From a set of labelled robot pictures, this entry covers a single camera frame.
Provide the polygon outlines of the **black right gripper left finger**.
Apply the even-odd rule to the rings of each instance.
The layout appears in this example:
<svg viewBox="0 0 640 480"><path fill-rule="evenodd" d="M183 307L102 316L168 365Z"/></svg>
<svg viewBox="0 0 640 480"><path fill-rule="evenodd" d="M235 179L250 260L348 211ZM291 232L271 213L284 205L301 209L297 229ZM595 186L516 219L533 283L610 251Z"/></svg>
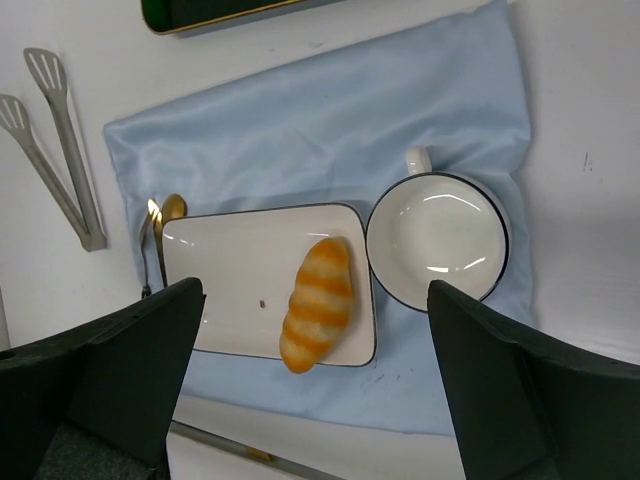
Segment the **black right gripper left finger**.
<svg viewBox="0 0 640 480"><path fill-rule="evenodd" d="M181 280L1 353L4 479L158 479L205 295Z"/></svg>

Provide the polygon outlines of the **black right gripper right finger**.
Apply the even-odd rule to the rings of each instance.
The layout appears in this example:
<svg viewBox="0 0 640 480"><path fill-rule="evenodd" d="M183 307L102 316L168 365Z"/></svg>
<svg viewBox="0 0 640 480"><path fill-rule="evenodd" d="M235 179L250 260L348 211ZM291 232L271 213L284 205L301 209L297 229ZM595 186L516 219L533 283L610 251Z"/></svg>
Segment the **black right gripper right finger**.
<svg viewBox="0 0 640 480"><path fill-rule="evenodd" d="M639 368L504 316L444 281L429 324L469 479L636 479Z"/></svg>

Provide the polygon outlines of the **orange striped bread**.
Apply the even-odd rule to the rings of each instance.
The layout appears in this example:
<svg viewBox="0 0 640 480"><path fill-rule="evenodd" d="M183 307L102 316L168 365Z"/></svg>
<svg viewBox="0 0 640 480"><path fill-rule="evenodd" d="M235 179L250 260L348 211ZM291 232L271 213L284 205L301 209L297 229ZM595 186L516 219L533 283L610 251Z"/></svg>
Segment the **orange striped bread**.
<svg viewBox="0 0 640 480"><path fill-rule="evenodd" d="M304 374L329 354L351 322L354 302L346 241L320 240L296 273L282 323L279 353L290 372Z"/></svg>

